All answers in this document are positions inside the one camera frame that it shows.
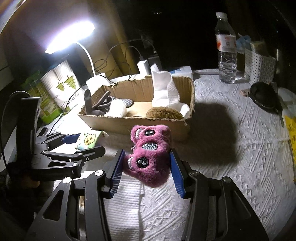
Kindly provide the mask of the grey knitted glove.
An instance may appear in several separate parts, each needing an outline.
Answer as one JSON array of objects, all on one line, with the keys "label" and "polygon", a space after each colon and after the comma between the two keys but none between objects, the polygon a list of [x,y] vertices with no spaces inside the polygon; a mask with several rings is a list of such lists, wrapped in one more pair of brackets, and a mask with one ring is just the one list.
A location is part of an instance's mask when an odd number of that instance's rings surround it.
[{"label": "grey knitted glove", "polygon": [[101,115],[104,116],[109,111],[110,103],[114,99],[120,99],[125,102],[126,108],[133,106],[134,102],[131,99],[121,99],[110,95],[110,91],[107,91],[103,97],[96,103],[92,104],[91,92],[86,89],[84,92],[85,111],[87,115]]}]

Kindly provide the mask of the white power strip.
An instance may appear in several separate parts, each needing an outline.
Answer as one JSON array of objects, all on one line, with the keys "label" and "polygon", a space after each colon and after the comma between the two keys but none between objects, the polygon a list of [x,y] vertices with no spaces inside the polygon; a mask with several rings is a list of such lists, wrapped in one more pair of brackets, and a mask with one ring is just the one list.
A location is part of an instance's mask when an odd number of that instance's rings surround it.
[{"label": "white power strip", "polygon": [[183,66],[170,71],[172,76],[189,77],[193,79],[193,72],[190,66]]}]

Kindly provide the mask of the tissue pack with cartoon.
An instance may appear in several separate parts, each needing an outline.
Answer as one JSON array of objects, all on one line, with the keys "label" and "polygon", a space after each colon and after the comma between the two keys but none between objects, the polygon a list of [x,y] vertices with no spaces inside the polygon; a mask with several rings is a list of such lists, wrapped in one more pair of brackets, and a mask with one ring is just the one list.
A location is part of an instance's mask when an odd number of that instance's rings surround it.
[{"label": "tissue pack with cartoon", "polygon": [[109,134],[105,131],[88,131],[81,133],[77,139],[75,149],[86,150],[94,147],[101,146],[105,143],[105,140],[109,137]]}]

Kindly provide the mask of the white power adapter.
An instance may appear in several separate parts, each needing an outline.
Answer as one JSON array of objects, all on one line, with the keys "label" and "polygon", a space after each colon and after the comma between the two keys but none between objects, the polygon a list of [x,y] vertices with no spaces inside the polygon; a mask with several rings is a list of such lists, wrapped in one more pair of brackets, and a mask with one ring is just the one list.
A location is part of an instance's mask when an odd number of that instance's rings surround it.
[{"label": "white power adapter", "polygon": [[143,56],[139,57],[139,62],[137,63],[137,67],[141,75],[144,75],[144,76],[151,75],[149,62],[148,60],[144,59]]}]

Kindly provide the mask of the clear plastic water bottle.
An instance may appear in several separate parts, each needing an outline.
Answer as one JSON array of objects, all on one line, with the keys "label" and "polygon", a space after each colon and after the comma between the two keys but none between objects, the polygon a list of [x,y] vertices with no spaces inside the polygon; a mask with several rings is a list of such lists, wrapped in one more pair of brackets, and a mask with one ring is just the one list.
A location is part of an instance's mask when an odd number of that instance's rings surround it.
[{"label": "clear plastic water bottle", "polygon": [[217,12],[216,17],[219,79],[224,83],[233,84],[237,74],[236,34],[228,22],[226,13]]}]

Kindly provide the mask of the yellow plastic bag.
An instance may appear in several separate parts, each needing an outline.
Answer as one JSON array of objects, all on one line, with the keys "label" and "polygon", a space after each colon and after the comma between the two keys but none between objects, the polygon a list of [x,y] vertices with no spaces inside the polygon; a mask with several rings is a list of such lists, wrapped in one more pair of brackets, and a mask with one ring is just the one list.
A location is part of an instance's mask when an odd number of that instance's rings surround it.
[{"label": "yellow plastic bag", "polygon": [[296,154],[296,123],[295,117],[290,118],[289,116],[284,116],[285,126],[288,130],[288,134],[290,137],[290,144],[292,148],[292,157],[293,157],[293,164],[295,167],[295,154]]}]

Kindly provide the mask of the black round dish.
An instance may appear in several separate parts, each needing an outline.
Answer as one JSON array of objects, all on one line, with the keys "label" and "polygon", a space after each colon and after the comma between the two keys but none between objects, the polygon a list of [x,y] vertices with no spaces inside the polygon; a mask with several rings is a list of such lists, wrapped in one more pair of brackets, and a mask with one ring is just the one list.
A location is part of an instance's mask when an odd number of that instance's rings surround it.
[{"label": "black round dish", "polygon": [[269,113],[281,114],[282,112],[278,94],[270,84],[254,83],[249,89],[249,97],[257,106]]}]

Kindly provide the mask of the white bubble wrap piece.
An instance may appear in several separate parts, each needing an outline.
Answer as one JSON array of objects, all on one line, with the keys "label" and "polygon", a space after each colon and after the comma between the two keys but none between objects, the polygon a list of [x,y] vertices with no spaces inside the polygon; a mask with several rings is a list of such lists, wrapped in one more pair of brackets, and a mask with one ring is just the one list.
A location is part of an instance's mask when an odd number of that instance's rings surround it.
[{"label": "white bubble wrap piece", "polygon": [[127,113],[126,104],[120,99],[114,99],[110,103],[109,111],[104,116],[121,118]]}]

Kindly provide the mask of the green paper cup pack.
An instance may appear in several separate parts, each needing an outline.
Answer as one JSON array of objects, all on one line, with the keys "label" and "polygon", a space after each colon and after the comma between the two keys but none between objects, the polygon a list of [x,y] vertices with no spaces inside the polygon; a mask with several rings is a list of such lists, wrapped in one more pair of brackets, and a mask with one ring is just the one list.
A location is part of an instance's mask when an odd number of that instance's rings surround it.
[{"label": "green paper cup pack", "polygon": [[46,90],[44,84],[41,82],[41,72],[36,71],[21,85],[22,90],[26,91],[31,97],[41,97],[40,105],[40,118],[45,124],[50,124],[61,113],[62,109],[50,96],[48,90]]}]

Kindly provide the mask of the yellow curtain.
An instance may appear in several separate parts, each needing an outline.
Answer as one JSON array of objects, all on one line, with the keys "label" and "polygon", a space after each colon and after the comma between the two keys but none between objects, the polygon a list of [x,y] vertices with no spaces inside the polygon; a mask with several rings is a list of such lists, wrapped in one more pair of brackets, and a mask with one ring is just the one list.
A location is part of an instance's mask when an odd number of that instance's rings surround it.
[{"label": "yellow curtain", "polygon": [[51,41],[65,27],[84,20],[95,26],[81,43],[96,68],[113,78],[138,72],[113,1],[24,1],[1,33],[14,78],[25,79],[38,69],[48,68],[63,54],[45,53]]}]

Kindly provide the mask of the white perforated storage basket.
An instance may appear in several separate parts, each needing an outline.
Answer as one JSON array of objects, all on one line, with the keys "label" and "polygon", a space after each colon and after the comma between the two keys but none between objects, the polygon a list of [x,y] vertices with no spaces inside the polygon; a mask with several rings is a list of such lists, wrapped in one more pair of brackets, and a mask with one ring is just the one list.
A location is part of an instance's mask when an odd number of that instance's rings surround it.
[{"label": "white perforated storage basket", "polygon": [[244,77],[250,84],[273,82],[276,59],[267,51],[264,41],[253,41],[245,49]]}]

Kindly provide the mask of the cotton swab bag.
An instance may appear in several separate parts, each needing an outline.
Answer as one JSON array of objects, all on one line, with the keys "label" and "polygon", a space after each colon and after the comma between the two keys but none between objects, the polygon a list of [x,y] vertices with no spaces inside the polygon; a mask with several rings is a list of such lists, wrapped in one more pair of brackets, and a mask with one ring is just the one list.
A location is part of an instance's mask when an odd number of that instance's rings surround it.
[{"label": "cotton swab bag", "polygon": [[175,109],[167,108],[167,107],[152,107],[150,108],[146,114],[146,118],[163,118],[170,120],[182,120],[183,115]]}]

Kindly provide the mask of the pink plush toy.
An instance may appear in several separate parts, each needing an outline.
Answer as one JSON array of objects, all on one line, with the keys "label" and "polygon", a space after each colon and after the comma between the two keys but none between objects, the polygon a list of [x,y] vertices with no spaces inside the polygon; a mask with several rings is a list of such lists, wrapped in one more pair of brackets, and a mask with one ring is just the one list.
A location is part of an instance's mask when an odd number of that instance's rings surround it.
[{"label": "pink plush toy", "polygon": [[135,125],[130,139],[134,146],[123,161],[124,173],[151,188],[166,183],[170,174],[170,128],[166,125]]}]

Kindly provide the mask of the black power adapter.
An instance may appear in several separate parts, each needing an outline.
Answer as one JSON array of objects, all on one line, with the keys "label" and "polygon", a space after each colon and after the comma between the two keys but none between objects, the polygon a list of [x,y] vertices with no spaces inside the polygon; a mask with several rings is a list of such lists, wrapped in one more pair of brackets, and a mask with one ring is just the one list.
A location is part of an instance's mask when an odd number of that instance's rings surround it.
[{"label": "black power adapter", "polygon": [[153,55],[148,57],[148,62],[149,62],[150,67],[153,66],[154,64],[156,64],[159,71],[163,70],[159,55],[158,55],[158,53],[156,51],[154,51]]}]

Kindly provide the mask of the white paper cup pack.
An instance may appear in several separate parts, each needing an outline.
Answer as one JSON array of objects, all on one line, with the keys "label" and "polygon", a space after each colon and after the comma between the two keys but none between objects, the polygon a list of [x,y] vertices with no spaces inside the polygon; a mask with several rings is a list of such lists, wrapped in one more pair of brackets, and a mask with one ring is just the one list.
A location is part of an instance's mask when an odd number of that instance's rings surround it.
[{"label": "white paper cup pack", "polygon": [[70,111],[82,99],[83,89],[67,60],[48,71],[41,82],[62,110]]}]

